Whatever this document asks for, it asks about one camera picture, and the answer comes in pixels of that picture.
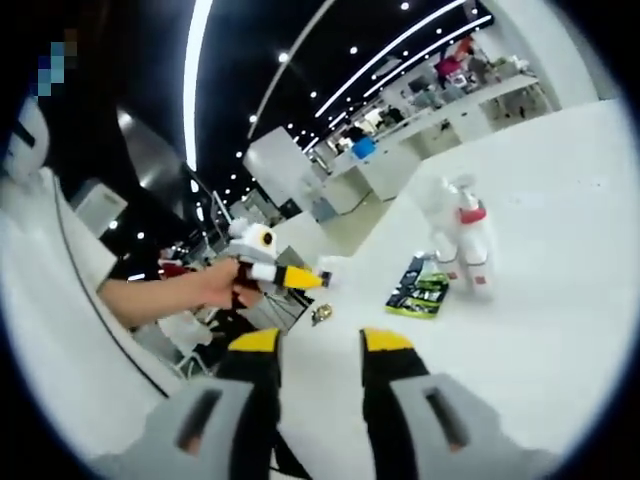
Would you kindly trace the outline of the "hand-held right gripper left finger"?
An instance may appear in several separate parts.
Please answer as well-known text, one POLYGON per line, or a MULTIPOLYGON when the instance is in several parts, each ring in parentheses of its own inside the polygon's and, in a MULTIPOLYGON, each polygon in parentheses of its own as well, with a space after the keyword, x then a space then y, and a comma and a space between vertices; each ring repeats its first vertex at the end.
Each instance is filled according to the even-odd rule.
POLYGON ((280 420, 281 332, 242 335, 211 376, 159 403, 141 436, 93 459, 100 479, 266 479, 280 420))

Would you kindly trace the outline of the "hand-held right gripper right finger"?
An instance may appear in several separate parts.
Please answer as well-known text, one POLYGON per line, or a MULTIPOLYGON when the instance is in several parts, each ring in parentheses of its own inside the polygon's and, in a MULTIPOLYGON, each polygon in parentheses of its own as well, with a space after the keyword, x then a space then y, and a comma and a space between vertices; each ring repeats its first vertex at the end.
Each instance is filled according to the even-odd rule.
POLYGON ((413 344, 363 328, 363 419, 379 479, 547 479, 555 454, 518 445, 498 412, 447 374, 432 374, 413 344))

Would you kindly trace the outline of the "person's left hand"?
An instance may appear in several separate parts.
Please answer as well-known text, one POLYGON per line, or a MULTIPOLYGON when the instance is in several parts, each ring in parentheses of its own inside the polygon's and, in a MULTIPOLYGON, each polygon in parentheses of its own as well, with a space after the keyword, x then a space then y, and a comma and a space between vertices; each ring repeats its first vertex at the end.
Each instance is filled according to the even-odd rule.
POLYGON ((202 304, 228 309, 233 304, 239 264, 223 258, 198 273, 198 293, 202 304))

